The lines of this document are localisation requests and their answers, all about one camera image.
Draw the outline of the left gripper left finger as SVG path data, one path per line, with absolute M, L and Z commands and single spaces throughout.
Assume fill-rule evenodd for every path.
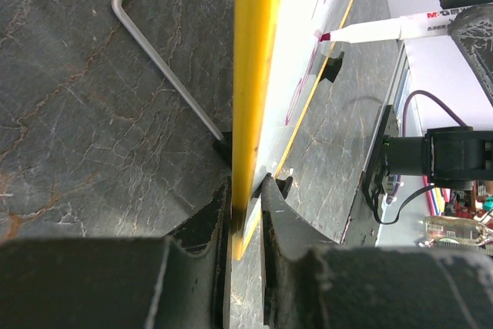
M 231 183 L 162 237 L 1 245 L 3 328 L 227 328 Z

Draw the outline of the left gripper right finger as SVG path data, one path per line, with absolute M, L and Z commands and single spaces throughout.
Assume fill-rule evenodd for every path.
M 490 328 L 492 260 L 464 249 L 345 247 L 272 176 L 261 190 L 263 322 L 271 328 Z

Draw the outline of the yellow framed whiteboard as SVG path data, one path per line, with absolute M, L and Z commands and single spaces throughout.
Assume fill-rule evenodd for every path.
M 260 219 L 257 191 L 293 144 L 354 0 L 234 0 L 233 256 Z

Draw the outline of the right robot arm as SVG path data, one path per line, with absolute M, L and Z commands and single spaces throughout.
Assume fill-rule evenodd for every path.
M 396 18 L 401 32 L 385 32 L 386 39 L 452 39 L 488 98 L 492 97 L 492 0 L 440 0 L 441 10 Z M 377 130 L 375 146 L 361 190 L 377 223 L 382 183 L 389 176 L 426 176 L 429 184 L 405 201 L 436 187 L 470 190 L 475 180 L 492 178 L 492 133 L 476 131 L 463 121 L 454 127 L 429 129 L 424 136 L 390 136 L 392 108 L 387 106 Z

